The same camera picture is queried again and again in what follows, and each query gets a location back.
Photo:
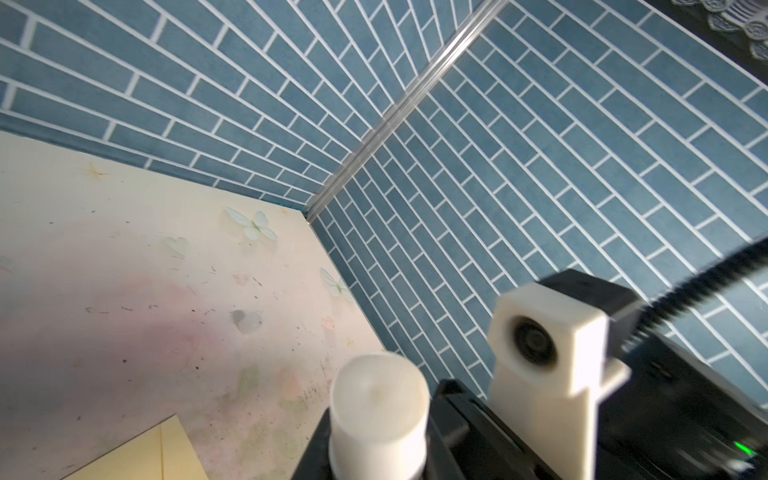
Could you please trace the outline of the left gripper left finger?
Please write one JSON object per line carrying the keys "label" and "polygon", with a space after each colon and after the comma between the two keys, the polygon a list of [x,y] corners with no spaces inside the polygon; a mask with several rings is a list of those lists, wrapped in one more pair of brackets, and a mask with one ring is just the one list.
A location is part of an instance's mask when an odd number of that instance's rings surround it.
{"label": "left gripper left finger", "polygon": [[330,411],[326,410],[296,466],[292,480],[332,480],[330,435]]}

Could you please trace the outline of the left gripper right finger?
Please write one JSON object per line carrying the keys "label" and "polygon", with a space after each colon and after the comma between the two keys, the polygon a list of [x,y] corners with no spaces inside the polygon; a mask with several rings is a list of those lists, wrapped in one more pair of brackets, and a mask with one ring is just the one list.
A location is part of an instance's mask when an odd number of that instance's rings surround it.
{"label": "left gripper right finger", "polygon": [[425,480],[465,480],[457,461],[444,443],[431,417],[428,418],[427,458],[422,478]]}

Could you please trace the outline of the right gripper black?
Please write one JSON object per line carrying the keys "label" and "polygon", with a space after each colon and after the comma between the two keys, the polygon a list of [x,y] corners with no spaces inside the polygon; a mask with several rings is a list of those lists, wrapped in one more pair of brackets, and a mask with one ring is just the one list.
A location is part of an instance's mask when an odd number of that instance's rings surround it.
{"label": "right gripper black", "polygon": [[462,382],[441,381],[431,418],[465,479],[556,479],[558,475]]}

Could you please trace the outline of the white glue stick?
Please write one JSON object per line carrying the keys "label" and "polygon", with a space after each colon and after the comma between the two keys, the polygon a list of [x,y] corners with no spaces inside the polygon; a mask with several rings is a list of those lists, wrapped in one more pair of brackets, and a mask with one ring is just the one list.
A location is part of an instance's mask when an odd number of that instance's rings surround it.
{"label": "white glue stick", "polygon": [[329,460],[337,479],[417,479],[427,460],[430,395],[421,371],[393,353],[349,360],[330,391]]}

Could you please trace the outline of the yellow envelope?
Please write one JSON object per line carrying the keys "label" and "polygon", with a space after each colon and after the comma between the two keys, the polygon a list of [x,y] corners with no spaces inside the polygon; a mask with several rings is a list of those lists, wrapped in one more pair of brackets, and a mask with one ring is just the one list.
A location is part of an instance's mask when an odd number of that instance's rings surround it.
{"label": "yellow envelope", "polygon": [[177,415],[130,439],[66,479],[202,479],[208,476]]}

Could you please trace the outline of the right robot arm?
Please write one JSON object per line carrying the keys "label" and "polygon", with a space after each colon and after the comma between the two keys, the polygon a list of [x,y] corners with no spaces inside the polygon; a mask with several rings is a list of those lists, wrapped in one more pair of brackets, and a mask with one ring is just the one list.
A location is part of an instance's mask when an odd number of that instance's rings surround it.
{"label": "right robot arm", "polygon": [[[599,407],[598,479],[764,479],[767,413],[664,336],[626,357],[629,381]],[[555,479],[557,473],[458,380],[430,406],[425,479]]]}

